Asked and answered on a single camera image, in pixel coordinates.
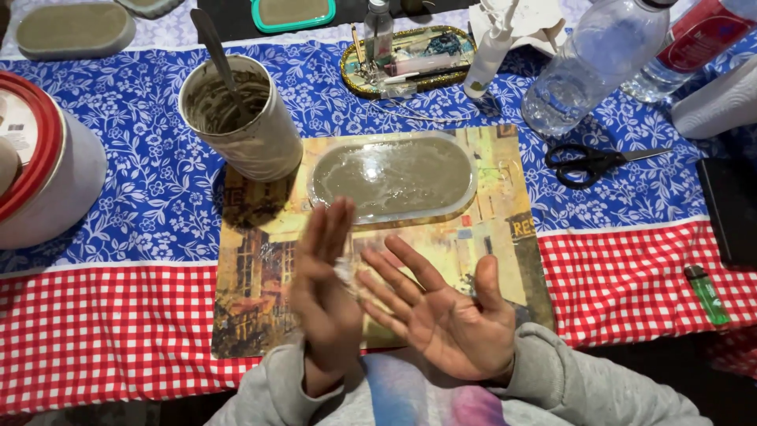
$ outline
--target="red label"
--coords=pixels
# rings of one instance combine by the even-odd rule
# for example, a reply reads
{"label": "red label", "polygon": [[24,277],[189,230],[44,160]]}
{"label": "red label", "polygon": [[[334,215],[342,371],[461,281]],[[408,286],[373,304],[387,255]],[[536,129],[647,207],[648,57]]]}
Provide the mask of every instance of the red label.
{"label": "red label", "polygon": [[667,46],[657,58],[679,73],[694,72],[755,26],[754,21],[730,13],[719,0],[702,0],[673,25],[665,40]]}

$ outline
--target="teal lid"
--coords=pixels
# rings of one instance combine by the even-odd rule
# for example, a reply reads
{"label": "teal lid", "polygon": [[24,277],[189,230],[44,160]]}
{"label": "teal lid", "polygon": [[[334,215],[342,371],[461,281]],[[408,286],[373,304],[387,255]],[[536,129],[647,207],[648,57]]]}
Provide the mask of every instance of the teal lid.
{"label": "teal lid", "polygon": [[252,20],[262,33],[302,30],[331,22],[335,0],[251,0]]}

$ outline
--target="scissor blade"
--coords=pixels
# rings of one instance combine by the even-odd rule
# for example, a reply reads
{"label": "scissor blade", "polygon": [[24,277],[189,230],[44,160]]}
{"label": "scissor blade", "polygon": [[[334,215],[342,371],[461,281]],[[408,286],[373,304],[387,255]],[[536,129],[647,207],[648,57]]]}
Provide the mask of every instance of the scissor blade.
{"label": "scissor blade", "polygon": [[665,154],[672,150],[673,148],[641,149],[640,151],[623,152],[623,158],[625,158],[625,161],[636,161],[643,158],[654,157],[655,155]]}

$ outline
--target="hand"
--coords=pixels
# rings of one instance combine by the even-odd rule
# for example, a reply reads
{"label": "hand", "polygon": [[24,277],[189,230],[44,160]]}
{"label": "hand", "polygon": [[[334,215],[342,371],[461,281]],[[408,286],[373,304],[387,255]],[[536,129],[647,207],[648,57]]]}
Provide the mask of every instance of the hand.
{"label": "hand", "polygon": [[289,298],[307,342],[303,388],[311,397],[328,393],[360,354],[363,311],[334,272],[352,227],[355,204],[337,197],[317,205],[294,253]]}
{"label": "hand", "polygon": [[394,316],[364,299],[366,313],[450,376],[469,381],[494,379],[507,386],[514,366],[516,321],[515,310],[500,295],[497,258],[488,255],[476,265],[479,307],[474,299],[447,285],[439,271],[400,237],[388,236],[385,245],[410,268],[422,288],[384,256],[367,249],[363,260],[394,291],[376,283],[367,271],[357,275],[358,281]]}

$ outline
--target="green lighter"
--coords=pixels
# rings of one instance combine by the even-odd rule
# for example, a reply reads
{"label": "green lighter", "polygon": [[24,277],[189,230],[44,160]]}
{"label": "green lighter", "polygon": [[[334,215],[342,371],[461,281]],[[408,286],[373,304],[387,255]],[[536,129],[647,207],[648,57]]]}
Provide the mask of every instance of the green lighter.
{"label": "green lighter", "polygon": [[728,313],[725,311],[723,302],[715,292],[707,273],[701,266],[688,266],[684,269],[684,274],[688,278],[691,287],[694,289],[696,297],[699,297],[699,304],[707,312],[710,321],[715,325],[723,325],[730,321]]}

